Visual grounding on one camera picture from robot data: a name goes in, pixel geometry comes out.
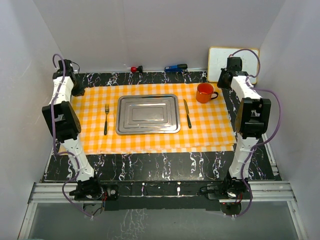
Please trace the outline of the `silver fork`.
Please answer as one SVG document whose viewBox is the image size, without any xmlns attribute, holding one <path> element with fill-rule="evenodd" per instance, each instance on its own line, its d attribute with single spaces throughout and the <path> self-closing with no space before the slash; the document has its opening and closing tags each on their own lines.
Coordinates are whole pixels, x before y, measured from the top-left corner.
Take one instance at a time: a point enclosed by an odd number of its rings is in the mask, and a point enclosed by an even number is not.
<svg viewBox="0 0 320 240">
<path fill-rule="evenodd" d="M 105 122 L 104 122 L 104 131 L 103 134 L 106 136 L 108 134 L 108 114 L 110 112 L 109 104 L 105 104 L 104 106 L 104 112 L 105 112 Z"/>
</svg>

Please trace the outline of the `orange translucent cup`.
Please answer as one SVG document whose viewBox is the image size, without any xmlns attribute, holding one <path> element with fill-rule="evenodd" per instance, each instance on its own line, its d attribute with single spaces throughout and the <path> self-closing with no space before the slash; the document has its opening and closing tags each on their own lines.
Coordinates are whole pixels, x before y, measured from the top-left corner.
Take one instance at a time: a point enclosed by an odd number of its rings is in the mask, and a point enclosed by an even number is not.
<svg viewBox="0 0 320 240">
<path fill-rule="evenodd" d="M 210 83 L 200 83 L 196 89 L 196 100 L 199 103 L 205 104 L 211 100 L 217 99 L 219 93 L 215 91 L 213 85 Z"/>
</svg>

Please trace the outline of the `silver metal tray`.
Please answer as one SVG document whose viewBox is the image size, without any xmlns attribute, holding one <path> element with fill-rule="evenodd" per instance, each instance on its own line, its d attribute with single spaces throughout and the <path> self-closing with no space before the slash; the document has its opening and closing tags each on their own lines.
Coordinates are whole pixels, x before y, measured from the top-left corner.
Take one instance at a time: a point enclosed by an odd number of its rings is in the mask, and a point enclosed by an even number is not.
<svg viewBox="0 0 320 240">
<path fill-rule="evenodd" d="M 124 95 L 118 99 L 115 131 L 119 135 L 175 134 L 181 129 L 174 94 Z"/>
</svg>

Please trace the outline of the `black handled table knife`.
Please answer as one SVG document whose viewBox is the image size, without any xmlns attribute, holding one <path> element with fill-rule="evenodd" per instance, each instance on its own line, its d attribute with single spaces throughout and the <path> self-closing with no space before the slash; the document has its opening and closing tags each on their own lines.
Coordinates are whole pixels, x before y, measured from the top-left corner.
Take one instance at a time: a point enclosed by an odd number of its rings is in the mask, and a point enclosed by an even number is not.
<svg viewBox="0 0 320 240">
<path fill-rule="evenodd" d="M 183 102 L 184 102 L 184 108 L 185 108 L 185 112 L 186 112 L 186 119 L 187 119 L 188 128 L 191 129 L 192 124 L 191 124 L 191 120 L 190 120 L 189 107 L 188 107 L 187 101 L 185 99 L 183 99 Z"/>
</svg>

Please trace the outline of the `yellow checkered tablecloth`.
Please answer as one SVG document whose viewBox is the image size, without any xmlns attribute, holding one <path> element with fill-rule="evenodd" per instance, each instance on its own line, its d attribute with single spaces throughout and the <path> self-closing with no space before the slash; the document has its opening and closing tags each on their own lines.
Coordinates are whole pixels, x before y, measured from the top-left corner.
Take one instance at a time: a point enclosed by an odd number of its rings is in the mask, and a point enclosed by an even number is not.
<svg viewBox="0 0 320 240">
<path fill-rule="evenodd" d="M 196 83 L 90 87 L 73 97 L 87 155 L 231 151 L 236 144 L 224 96 L 196 99 Z"/>
</svg>

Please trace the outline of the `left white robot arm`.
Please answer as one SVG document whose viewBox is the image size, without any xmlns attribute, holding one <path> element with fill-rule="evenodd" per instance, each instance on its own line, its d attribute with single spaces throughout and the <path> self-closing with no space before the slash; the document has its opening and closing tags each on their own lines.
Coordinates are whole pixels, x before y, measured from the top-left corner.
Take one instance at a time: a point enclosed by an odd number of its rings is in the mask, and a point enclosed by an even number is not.
<svg viewBox="0 0 320 240">
<path fill-rule="evenodd" d="M 54 139 L 64 147 L 75 171 L 77 187 L 69 193 L 76 200 L 98 200 L 103 195 L 94 168 L 90 165 L 80 141 L 81 124 L 71 105 L 72 97 L 82 97 L 85 88 L 76 78 L 73 62 L 69 59 L 58 61 L 58 68 L 52 76 L 54 89 L 52 99 L 42 107 L 42 114 Z"/>
</svg>

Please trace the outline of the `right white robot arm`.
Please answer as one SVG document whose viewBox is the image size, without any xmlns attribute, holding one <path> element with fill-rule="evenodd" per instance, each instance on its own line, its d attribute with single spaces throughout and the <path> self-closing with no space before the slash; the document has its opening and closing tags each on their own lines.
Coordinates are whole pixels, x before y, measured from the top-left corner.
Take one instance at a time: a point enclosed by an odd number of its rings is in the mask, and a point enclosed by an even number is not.
<svg viewBox="0 0 320 240">
<path fill-rule="evenodd" d="M 228 57 L 217 83 L 220 89 L 233 90 L 240 101 L 234 122 L 237 142 L 233 161 L 223 183 L 218 187 L 219 193 L 230 199 L 238 198 L 248 189 L 253 147 L 267 131 L 271 111 L 271 101 L 254 90 L 242 66 L 240 57 Z"/>
</svg>

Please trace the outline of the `blue marker pen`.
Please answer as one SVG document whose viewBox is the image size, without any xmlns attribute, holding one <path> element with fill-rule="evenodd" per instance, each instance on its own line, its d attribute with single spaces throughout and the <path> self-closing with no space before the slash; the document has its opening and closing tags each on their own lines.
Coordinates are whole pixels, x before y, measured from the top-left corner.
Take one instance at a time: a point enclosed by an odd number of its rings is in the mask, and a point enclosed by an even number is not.
<svg viewBox="0 0 320 240">
<path fill-rule="evenodd" d="M 181 63 L 181 64 L 177 64 L 177 65 L 166 66 L 164 68 L 164 71 L 166 73 L 169 73 L 169 72 L 178 73 L 178 72 L 184 72 L 187 69 L 188 69 L 188 65 L 186 63 Z"/>
</svg>

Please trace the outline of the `red black knob tool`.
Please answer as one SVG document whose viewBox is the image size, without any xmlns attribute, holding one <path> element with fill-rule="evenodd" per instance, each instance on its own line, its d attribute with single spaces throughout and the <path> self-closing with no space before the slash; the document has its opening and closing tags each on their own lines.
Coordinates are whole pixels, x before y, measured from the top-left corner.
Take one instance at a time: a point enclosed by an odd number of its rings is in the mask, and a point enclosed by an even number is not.
<svg viewBox="0 0 320 240">
<path fill-rule="evenodd" d="M 135 67 L 135 66 L 132 66 L 131 68 L 130 68 L 130 71 L 132 72 L 132 73 L 143 73 L 143 66 L 142 65 L 139 65 L 138 67 Z"/>
</svg>

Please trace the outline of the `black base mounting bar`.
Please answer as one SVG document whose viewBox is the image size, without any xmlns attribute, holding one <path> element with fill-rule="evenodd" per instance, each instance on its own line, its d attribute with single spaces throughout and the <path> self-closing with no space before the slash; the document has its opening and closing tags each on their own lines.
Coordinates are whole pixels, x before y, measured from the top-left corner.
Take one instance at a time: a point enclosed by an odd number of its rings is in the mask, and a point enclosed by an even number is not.
<svg viewBox="0 0 320 240">
<path fill-rule="evenodd" d="M 124 181 L 102 182 L 98 187 L 78 186 L 71 192 L 76 201 L 99 201 L 105 211 L 126 209 L 207 209 L 236 206 L 251 197 L 240 180 L 218 181 Z"/>
</svg>

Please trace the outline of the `small whiteboard yellow frame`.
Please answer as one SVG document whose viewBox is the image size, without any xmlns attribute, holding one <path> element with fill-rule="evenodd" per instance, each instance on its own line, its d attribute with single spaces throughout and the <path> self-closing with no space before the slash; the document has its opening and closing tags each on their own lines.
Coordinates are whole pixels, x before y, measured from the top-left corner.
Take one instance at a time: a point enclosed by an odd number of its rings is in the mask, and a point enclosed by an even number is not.
<svg viewBox="0 0 320 240">
<path fill-rule="evenodd" d="M 234 47 L 210 47 L 208 50 L 207 81 L 217 83 L 221 74 L 221 68 L 227 66 L 227 58 L 240 49 Z M 241 58 L 243 71 L 246 71 L 249 75 L 256 75 L 259 70 L 259 63 L 252 52 L 244 50 L 236 53 L 234 56 Z"/>
</svg>

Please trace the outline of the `aluminium frame rail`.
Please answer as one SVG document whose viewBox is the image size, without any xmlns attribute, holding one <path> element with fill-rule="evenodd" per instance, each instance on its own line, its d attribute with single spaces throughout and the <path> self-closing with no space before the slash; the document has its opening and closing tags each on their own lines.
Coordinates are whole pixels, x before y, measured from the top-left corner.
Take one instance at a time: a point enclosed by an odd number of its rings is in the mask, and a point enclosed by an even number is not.
<svg viewBox="0 0 320 240">
<path fill-rule="evenodd" d="M 298 239 L 307 240 L 308 235 L 304 228 L 298 209 L 297 201 L 291 184 L 288 181 L 250 181 L 253 202 L 286 202 L 297 233 Z M 28 237 L 31 223 L 34 219 L 38 203 L 66 203 L 62 193 L 62 183 L 35 183 L 29 196 L 26 220 L 23 221 L 18 238 Z"/>
</svg>

